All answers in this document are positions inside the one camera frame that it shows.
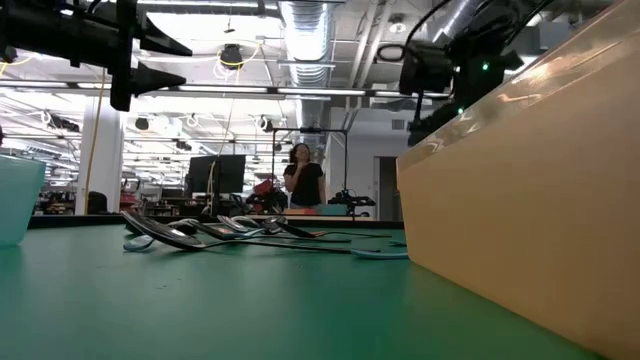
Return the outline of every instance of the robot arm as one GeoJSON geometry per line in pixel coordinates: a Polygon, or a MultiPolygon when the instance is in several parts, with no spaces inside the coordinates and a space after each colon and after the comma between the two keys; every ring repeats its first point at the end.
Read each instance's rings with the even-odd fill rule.
{"type": "MultiPolygon", "coordinates": [[[[449,1],[443,0],[436,7],[449,1]]],[[[415,145],[498,87],[505,70],[522,66],[520,57],[513,51],[505,53],[505,49],[531,18],[553,1],[487,0],[444,47],[409,38],[403,49],[400,92],[442,92],[453,83],[449,102],[427,118],[420,119],[418,105],[409,127],[409,145],[415,145]]]]}
{"type": "Polygon", "coordinates": [[[161,53],[191,56],[192,52],[164,34],[146,14],[138,13],[137,0],[118,0],[100,5],[94,0],[88,7],[79,0],[0,0],[0,51],[11,63],[15,48],[69,59],[71,66],[80,63],[104,67],[112,75],[111,106],[129,111],[131,95],[168,86],[178,86],[186,79],[150,69],[139,63],[131,68],[133,38],[140,48],[161,53]],[[71,11],[72,15],[62,11],[71,11]]]}

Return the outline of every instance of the tan box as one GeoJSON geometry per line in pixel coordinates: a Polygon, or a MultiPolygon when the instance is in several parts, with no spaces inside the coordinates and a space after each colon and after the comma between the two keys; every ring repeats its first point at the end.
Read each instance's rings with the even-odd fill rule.
{"type": "Polygon", "coordinates": [[[414,262],[640,359],[640,1],[616,3],[398,160],[414,262]]]}

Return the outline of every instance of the green table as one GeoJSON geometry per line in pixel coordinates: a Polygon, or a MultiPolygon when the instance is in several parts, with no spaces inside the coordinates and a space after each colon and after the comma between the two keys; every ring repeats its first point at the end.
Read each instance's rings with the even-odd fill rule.
{"type": "MultiPolygon", "coordinates": [[[[30,230],[0,249],[0,358],[598,358],[407,260],[163,244],[123,253],[125,233],[30,230]]],[[[356,242],[373,244],[386,239],[356,242]]]]}

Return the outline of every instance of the white pillar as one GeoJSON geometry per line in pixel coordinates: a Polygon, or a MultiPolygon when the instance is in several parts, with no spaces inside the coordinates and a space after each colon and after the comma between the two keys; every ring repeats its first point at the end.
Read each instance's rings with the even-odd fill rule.
{"type": "Polygon", "coordinates": [[[78,176],[76,215],[85,215],[85,196],[89,191],[97,191],[107,197],[107,211],[120,211],[120,179],[126,114],[121,117],[120,112],[109,104],[109,98],[102,99],[100,121],[91,165],[91,178],[89,179],[89,191],[85,188],[97,111],[98,98],[87,97],[82,125],[82,144],[80,145],[80,174],[78,176]]]}

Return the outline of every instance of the dark hair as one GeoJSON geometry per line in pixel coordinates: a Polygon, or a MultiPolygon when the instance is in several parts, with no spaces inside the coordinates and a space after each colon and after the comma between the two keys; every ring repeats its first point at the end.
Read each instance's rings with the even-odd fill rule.
{"type": "Polygon", "coordinates": [[[309,145],[305,143],[299,143],[299,144],[296,144],[296,146],[294,146],[291,150],[289,150],[289,162],[292,164],[298,163],[298,159],[296,158],[296,151],[298,151],[298,146],[306,147],[307,150],[309,151],[309,159],[311,159],[311,148],[309,148],[309,145]]]}

